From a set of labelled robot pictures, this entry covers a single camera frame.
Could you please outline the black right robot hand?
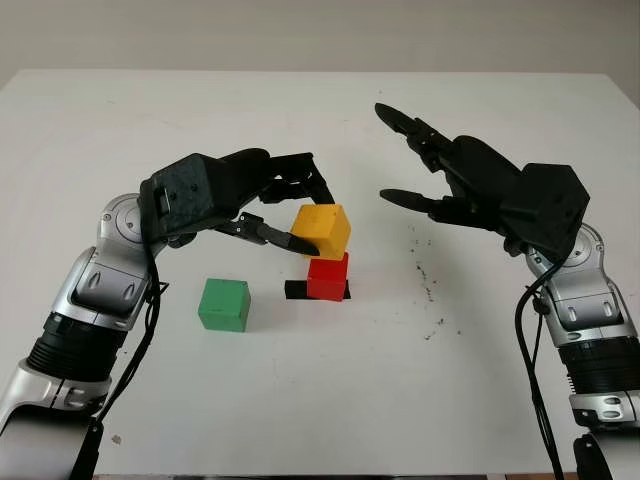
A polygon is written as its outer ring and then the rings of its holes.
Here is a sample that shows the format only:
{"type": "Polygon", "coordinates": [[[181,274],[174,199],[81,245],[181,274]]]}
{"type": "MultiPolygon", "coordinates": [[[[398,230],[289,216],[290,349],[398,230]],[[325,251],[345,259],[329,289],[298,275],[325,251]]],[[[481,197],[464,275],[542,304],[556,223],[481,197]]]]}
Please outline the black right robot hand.
{"type": "Polygon", "coordinates": [[[382,103],[377,116],[405,137],[409,148],[432,173],[442,171],[451,194],[440,199],[417,192],[386,188],[381,198],[408,210],[426,214],[438,223],[479,228],[506,234],[500,205],[520,176],[520,170],[483,141],[460,135],[447,139],[419,118],[382,103]]]}

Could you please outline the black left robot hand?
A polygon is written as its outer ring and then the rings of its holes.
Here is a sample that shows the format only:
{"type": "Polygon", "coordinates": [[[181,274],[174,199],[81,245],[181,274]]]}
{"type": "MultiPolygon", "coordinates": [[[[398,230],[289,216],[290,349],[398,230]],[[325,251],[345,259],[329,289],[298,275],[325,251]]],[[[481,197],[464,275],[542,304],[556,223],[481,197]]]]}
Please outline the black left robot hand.
{"type": "Polygon", "coordinates": [[[311,241],[278,230],[243,208],[257,199],[264,204],[310,199],[332,204],[334,198],[311,153],[272,156],[258,148],[246,149],[220,159],[213,187],[213,229],[257,244],[272,244],[289,252],[318,257],[311,241]]]}

